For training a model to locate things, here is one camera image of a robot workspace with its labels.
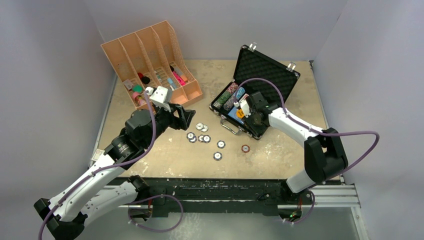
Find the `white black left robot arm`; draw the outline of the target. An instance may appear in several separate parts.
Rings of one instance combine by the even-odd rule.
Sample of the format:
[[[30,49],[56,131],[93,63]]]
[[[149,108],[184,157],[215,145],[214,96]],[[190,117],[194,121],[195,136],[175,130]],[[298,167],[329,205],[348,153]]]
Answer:
[[[85,173],[58,195],[34,203],[42,218],[38,239],[48,229],[56,240],[74,240],[94,220],[121,205],[166,199],[165,193],[152,193],[138,175],[110,191],[104,192],[103,188],[145,157],[167,129],[187,130],[195,114],[195,110],[174,103],[134,111],[119,135]]]

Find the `red 5 chip stack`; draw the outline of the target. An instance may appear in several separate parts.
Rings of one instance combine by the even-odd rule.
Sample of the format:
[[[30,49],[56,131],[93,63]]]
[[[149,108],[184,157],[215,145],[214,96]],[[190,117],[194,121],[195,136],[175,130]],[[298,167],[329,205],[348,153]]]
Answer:
[[[243,153],[248,153],[250,150],[251,150],[251,148],[250,148],[250,146],[249,146],[249,145],[247,145],[247,144],[244,144],[244,145],[242,145],[242,146],[241,146],[241,151],[242,151]]]

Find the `yellow big blind button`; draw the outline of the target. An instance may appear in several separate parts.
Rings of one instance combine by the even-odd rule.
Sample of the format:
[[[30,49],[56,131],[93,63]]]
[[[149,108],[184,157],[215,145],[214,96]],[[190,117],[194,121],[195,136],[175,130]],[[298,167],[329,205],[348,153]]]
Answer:
[[[236,112],[235,112],[235,115],[236,115],[236,117],[237,118],[239,118],[239,119],[242,119],[245,115],[244,115],[244,112],[243,112],[243,110],[242,109],[238,109]]]

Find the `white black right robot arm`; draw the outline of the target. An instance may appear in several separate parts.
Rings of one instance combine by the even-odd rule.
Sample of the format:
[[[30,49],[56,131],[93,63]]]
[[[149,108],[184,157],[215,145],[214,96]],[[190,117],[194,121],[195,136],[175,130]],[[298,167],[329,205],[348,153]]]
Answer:
[[[300,198],[301,191],[326,181],[348,166],[348,160],[338,132],[322,129],[297,117],[285,107],[268,103],[260,92],[241,100],[240,109],[251,130],[261,127],[277,129],[303,148],[303,170],[289,177],[280,196],[288,204]]]

